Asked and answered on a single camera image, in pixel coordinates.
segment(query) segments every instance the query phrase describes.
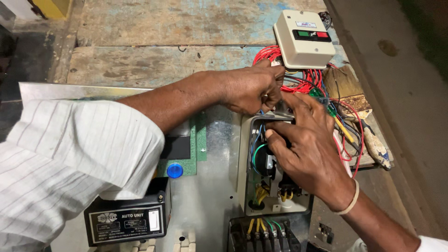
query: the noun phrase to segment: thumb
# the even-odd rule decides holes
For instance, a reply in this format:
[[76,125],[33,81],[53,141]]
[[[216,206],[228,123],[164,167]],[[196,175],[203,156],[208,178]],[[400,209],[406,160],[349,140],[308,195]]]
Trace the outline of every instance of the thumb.
[[265,136],[269,149],[274,153],[274,156],[280,163],[283,163],[281,160],[284,159],[297,158],[296,154],[286,147],[285,140],[277,132],[267,130]]

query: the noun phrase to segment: wristband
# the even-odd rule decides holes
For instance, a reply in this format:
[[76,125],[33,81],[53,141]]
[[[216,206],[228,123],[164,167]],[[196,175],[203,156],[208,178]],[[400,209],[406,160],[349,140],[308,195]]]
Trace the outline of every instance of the wristband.
[[356,179],[354,179],[354,181],[355,181],[355,185],[356,185],[356,192],[355,192],[355,196],[353,197],[352,202],[345,210],[342,210],[340,212],[334,212],[335,214],[337,214],[337,215],[347,214],[348,212],[350,212],[350,210],[352,210],[353,206],[355,206],[356,201],[358,200],[358,196],[359,196],[359,184],[358,184],[358,181],[356,181]]

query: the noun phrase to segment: white switch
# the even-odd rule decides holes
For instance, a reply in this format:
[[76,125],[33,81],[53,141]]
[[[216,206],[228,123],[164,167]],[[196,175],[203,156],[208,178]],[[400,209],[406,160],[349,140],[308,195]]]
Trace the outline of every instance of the white switch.
[[158,231],[160,230],[159,226],[159,211],[151,211],[149,212],[149,231]]

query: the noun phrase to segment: hand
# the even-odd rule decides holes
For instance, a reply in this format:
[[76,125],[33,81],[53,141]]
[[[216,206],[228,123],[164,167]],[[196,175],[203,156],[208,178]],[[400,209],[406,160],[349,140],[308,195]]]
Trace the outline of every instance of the hand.
[[219,83],[223,88],[221,104],[234,112],[267,112],[281,99],[284,67],[271,67],[268,59],[261,60],[252,67],[211,73],[211,81]]
[[[336,152],[334,118],[309,95],[282,92],[282,96],[294,111],[296,124],[266,124],[270,150],[297,185],[322,199],[333,211],[346,209],[355,194],[355,184]],[[281,136],[291,142],[290,149]]]

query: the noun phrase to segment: forearm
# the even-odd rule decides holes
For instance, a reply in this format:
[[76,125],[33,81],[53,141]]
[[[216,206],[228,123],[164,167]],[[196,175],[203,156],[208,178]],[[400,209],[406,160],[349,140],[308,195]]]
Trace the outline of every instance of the forearm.
[[198,72],[117,102],[140,111],[166,134],[196,112],[219,103],[224,87],[214,83],[210,74],[208,71]]
[[415,252],[420,240],[393,221],[362,191],[343,219],[367,245],[369,251]]

